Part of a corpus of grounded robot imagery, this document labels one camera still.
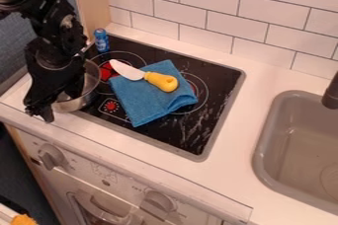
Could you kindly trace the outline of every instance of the silver knife blade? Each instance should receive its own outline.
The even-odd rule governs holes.
[[[145,72],[139,69],[136,69],[130,65],[119,62],[115,59],[109,61],[113,69],[119,73],[121,76],[128,78],[130,80],[140,80],[144,77]]]

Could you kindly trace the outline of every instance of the backsplash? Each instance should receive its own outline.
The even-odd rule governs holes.
[[[112,21],[324,78],[338,70],[338,0],[110,0]]]

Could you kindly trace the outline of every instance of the faucet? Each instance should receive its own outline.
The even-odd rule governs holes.
[[[330,85],[326,89],[323,98],[321,99],[321,103],[328,109],[338,109],[338,72],[334,75]]]

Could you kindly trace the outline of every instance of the sink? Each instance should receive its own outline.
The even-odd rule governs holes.
[[[338,111],[320,100],[303,91],[276,97],[253,169],[266,187],[338,215]]]

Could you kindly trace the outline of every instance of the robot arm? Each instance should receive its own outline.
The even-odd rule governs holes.
[[[0,0],[0,19],[20,12],[31,21],[37,38],[25,49],[32,86],[24,99],[26,112],[53,121],[51,104],[61,92],[78,97],[83,88],[87,38],[67,0]]]

